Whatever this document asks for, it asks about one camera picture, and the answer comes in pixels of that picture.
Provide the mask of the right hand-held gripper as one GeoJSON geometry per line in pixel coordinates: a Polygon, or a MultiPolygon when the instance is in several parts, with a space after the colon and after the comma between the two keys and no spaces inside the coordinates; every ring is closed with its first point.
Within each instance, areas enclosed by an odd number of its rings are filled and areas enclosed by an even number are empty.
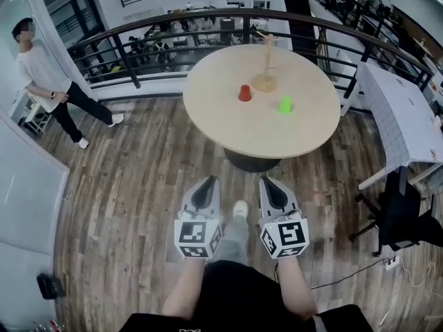
{"type": "Polygon", "coordinates": [[[259,180],[260,240],[272,259],[300,255],[309,245],[307,220],[301,217],[295,194],[282,182],[267,176],[259,180]],[[289,211],[273,214],[273,209],[289,211]]]}

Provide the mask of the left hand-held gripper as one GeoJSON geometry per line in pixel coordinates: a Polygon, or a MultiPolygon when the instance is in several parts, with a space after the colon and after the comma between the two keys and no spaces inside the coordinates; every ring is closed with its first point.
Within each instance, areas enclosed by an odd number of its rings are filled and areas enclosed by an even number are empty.
{"type": "Polygon", "coordinates": [[[198,180],[184,194],[181,208],[174,221],[175,247],[184,259],[211,259],[223,237],[219,179],[198,180]]]}

